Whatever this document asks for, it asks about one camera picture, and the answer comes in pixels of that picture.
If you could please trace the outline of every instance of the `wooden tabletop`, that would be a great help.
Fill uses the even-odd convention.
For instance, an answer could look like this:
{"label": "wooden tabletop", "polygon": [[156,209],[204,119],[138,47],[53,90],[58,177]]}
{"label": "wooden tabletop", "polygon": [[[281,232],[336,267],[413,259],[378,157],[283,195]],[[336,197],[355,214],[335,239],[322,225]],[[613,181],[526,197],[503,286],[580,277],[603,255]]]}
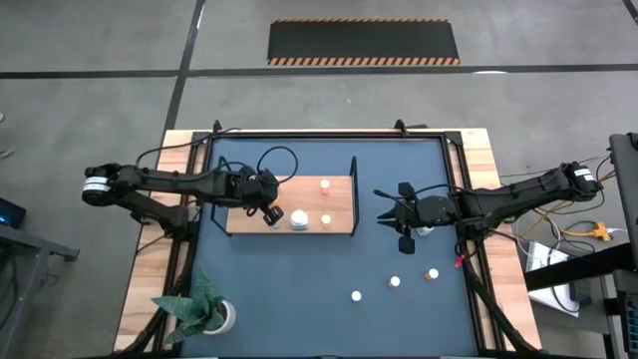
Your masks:
{"label": "wooden tabletop", "polygon": [[[274,132],[280,130],[260,130],[260,132]],[[297,132],[309,131],[353,131],[353,130],[287,130]],[[366,130],[370,132],[386,132],[383,130]],[[495,188],[500,186],[496,164],[494,163],[489,137],[486,129],[410,129],[411,132],[441,132],[459,131],[463,135],[466,160],[470,170],[470,180],[474,188]],[[164,137],[163,146],[185,144],[191,141],[194,130],[168,131]],[[182,147],[171,150],[163,150],[159,154],[158,170],[184,172],[190,147]],[[203,147],[197,154],[195,168],[200,169],[203,158]],[[461,171],[457,156],[452,153],[453,168],[457,183],[462,183]],[[152,193],[152,198],[167,205],[179,203],[178,194]],[[502,225],[500,231],[511,233],[509,225]],[[158,238],[162,231],[158,225],[148,225],[142,230],[138,247]],[[178,271],[183,265],[183,255],[187,243],[183,243],[178,262]],[[536,348],[540,348],[540,338],[536,329],[536,322],[531,311],[527,288],[523,278],[523,272],[518,261],[516,244],[498,235],[491,236],[484,242],[489,272],[496,297],[496,302],[503,310],[509,321],[520,334]],[[129,283],[129,290],[122,311],[122,318],[116,337],[114,350],[121,350],[131,344],[144,329],[157,307],[151,302],[151,298],[161,296],[168,255],[170,253],[170,239],[162,239],[149,246],[136,257]],[[481,324],[485,336],[486,347],[494,348],[491,326],[486,308],[479,301]],[[513,350],[507,342],[507,348]]]}

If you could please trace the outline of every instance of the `concrete floor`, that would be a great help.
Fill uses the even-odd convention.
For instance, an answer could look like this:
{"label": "concrete floor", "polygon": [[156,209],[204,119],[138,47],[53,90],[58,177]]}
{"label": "concrete floor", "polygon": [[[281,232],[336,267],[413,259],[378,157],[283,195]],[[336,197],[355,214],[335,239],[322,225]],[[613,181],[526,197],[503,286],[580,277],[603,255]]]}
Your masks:
{"label": "concrete floor", "polygon": [[[194,4],[2,0],[0,72],[177,69]],[[264,67],[269,22],[301,17],[449,18],[464,65],[638,63],[638,28],[620,0],[210,0],[191,67]],[[1,131],[17,145],[0,162],[0,196],[29,209],[30,232],[82,249],[76,263],[52,260],[61,281],[37,297],[21,358],[110,352],[140,229],[123,210],[80,201],[83,169],[131,163],[155,147],[173,86],[174,79],[0,80],[8,117]],[[221,120],[241,128],[369,128],[398,118],[485,127],[499,172],[512,174],[604,154],[608,135],[636,131],[637,93],[633,72],[190,79],[176,127]],[[603,207],[559,222],[624,226],[613,181],[607,188]],[[524,217],[520,227],[533,220]],[[549,237],[545,228],[535,234]],[[604,355],[599,335],[536,320],[550,352]]]}

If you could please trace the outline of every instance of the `red object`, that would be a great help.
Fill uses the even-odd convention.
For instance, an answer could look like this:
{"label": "red object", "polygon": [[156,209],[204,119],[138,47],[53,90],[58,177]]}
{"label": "red object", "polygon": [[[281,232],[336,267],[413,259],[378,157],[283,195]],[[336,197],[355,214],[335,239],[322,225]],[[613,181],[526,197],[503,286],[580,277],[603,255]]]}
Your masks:
{"label": "red object", "polygon": [[466,257],[464,255],[457,258],[457,261],[455,262],[455,268],[459,268],[461,264],[463,264],[464,260],[466,260]]}

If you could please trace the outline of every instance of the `warning stripe mat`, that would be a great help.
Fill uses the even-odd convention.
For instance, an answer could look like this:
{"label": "warning stripe mat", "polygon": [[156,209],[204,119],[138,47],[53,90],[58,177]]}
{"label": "warning stripe mat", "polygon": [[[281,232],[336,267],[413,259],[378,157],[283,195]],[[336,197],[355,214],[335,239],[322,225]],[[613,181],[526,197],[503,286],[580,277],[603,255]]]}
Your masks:
{"label": "warning stripe mat", "polygon": [[279,19],[271,66],[434,66],[461,62],[447,19]]}

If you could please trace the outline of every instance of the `potted plant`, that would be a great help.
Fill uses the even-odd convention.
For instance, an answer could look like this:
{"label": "potted plant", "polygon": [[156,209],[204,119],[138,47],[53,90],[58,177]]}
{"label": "potted plant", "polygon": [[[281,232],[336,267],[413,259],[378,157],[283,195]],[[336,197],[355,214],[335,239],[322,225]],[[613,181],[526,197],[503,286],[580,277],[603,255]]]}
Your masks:
{"label": "potted plant", "polygon": [[164,344],[174,344],[199,333],[225,333],[234,325],[235,307],[223,297],[214,296],[212,283],[201,268],[191,294],[191,298],[164,296],[152,299],[161,309],[181,320]]}

